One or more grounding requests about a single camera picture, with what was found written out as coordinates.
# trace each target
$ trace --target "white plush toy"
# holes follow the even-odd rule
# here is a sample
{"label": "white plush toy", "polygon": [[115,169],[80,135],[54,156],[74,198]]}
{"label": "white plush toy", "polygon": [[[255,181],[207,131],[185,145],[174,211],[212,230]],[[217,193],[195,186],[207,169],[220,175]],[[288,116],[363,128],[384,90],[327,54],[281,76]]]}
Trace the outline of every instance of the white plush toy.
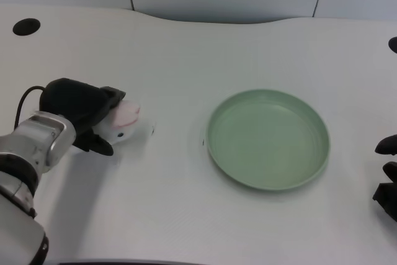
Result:
{"label": "white plush toy", "polygon": [[116,108],[110,110],[101,122],[93,127],[94,133],[111,145],[124,141],[130,138],[136,130],[139,112],[138,104],[121,101]]}

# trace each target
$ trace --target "black cable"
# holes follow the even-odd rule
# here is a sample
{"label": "black cable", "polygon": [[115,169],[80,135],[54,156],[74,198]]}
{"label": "black cable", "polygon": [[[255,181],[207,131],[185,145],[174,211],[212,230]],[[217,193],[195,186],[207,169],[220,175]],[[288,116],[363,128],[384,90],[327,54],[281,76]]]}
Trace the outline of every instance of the black cable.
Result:
{"label": "black cable", "polygon": [[30,92],[32,92],[33,90],[41,90],[44,91],[45,88],[41,87],[41,86],[33,86],[31,88],[29,88],[28,90],[25,91],[24,95],[21,97],[20,101],[19,101],[19,105],[18,105],[18,109],[17,109],[17,115],[15,116],[15,124],[14,124],[14,129],[16,129],[18,127],[19,124],[19,117],[20,117],[20,111],[22,110],[22,106],[24,105],[24,101],[25,98],[28,96],[28,94]]}

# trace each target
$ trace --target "silver robot arm segment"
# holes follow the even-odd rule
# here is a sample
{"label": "silver robot arm segment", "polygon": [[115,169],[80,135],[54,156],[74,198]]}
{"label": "silver robot arm segment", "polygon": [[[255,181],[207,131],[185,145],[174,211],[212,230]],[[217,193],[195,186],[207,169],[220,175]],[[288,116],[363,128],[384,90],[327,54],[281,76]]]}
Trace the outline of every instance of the silver robot arm segment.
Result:
{"label": "silver robot arm segment", "polygon": [[69,120],[41,111],[0,137],[0,264],[43,264],[48,239],[33,219],[33,196],[75,138]]}

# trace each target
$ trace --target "white table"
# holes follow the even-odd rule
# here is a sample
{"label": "white table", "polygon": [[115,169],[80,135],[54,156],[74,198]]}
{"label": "white table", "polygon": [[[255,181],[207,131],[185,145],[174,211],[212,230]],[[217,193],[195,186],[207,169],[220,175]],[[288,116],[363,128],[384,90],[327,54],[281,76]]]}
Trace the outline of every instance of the white table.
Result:
{"label": "white table", "polygon": [[[149,259],[201,264],[395,264],[397,223],[372,200],[397,133],[397,22],[290,19],[195,24],[137,12],[0,6],[0,133],[30,86],[68,77],[112,86],[156,122],[111,158],[65,156],[43,176],[37,220],[48,260]],[[12,33],[21,19],[42,26]],[[286,193],[228,179],[202,146],[210,112],[255,88],[294,94],[331,136],[327,170]],[[32,94],[24,116],[38,103]]]}

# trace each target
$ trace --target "green plate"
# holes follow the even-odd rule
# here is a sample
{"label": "green plate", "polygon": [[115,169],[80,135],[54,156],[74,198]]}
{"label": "green plate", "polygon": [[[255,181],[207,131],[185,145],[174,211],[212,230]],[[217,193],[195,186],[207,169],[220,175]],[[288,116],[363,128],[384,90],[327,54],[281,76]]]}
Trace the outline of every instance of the green plate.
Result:
{"label": "green plate", "polygon": [[324,122],[308,104],[279,91],[253,90],[216,108],[207,146],[233,179],[281,191],[316,177],[326,167],[330,144]]}

